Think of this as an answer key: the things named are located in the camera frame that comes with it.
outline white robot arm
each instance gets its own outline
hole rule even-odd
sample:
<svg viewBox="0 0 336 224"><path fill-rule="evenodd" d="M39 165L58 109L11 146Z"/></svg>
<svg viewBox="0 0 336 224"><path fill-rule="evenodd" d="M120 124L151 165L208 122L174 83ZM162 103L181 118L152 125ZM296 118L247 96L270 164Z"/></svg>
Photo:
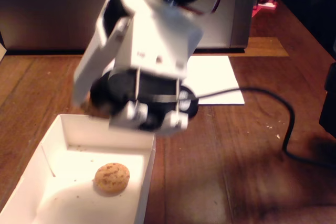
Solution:
<svg viewBox="0 0 336 224"><path fill-rule="evenodd" d="M106 0L75 72L73 102L80 105L91 91L93 105L109 111L111 125L159 134L186 129L198 101L144 98L192 94L181 82L202 35L173 0Z"/></svg>

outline open box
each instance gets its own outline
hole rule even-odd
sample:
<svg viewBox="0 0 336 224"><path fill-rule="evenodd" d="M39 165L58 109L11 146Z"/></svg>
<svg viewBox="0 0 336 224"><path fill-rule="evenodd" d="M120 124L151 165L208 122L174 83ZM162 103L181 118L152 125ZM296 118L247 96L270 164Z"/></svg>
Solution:
<svg viewBox="0 0 336 224"><path fill-rule="evenodd" d="M1 224L143 223L155 157L153 134L109 128L109 121L59 115L0 213ZM105 195L93 186L99 167L121 163L127 188Z"/></svg>

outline round cookie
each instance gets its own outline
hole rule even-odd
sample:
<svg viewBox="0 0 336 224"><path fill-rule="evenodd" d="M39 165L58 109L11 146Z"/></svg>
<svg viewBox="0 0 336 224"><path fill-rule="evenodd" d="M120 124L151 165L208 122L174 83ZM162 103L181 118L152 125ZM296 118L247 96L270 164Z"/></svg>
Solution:
<svg viewBox="0 0 336 224"><path fill-rule="evenodd" d="M95 185L107 193L123 191L130 179L130 171L118 163L106 164L98 169L95 175Z"/></svg>

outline black cable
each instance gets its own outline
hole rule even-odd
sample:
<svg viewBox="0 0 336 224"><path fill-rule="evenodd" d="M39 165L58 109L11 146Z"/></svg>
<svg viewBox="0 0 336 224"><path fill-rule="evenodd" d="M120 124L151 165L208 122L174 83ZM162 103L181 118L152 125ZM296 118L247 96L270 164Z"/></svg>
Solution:
<svg viewBox="0 0 336 224"><path fill-rule="evenodd" d="M262 94L266 94L270 97L272 97L273 99L277 100L278 102L280 102L282 105L284 105L286 107L286 109L289 112L289 124L287 127L287 131L286 131L286 135L284 138L284 141L282 143L282 151L289 156L292 159L295 159L297 161L306 163L306 164L310 164L310 165L316 165L316 166L320 166L323 168L331 168L331 169L336 169L336 165L332 165L332 164L328 164L328 163L322 163L322 162L317 162L317 161L313 161L304 157L300 157L297 156L291 152L289 152L287 150L288 144L289 144L289 140L290 140L290 136L292 134L293 128L294 128L294 124L295 124L295 112L294 109L292 107L292 105L287 102L284 98L282 98L281 96L268 91L266 89L262 89L262 88L257 88L257 87L242 87L242 88L234 88L234 89L227 89L227 90L222 90L222 91L218 91L218 92L214 92L211 94L206 94L206 95L201 95L199 97L195 97L194 95L190 95L188 98L186 99L179 99L179 101L189 101L189 100L199 100L199 99L203 99L203 98L209 98L209 97L213 97L216 95L220 95L220 94L225 94L225 93L231 93L231 92L236 92L236 91L242 91L242 92L257 92L257 93L262 93ZM143 100L151 100L152 102L162 102L162 103L169 103L169 102L177 102L176 100L176 96L174 95L151 95L148 97L142 97L141 99Z"/></svg>

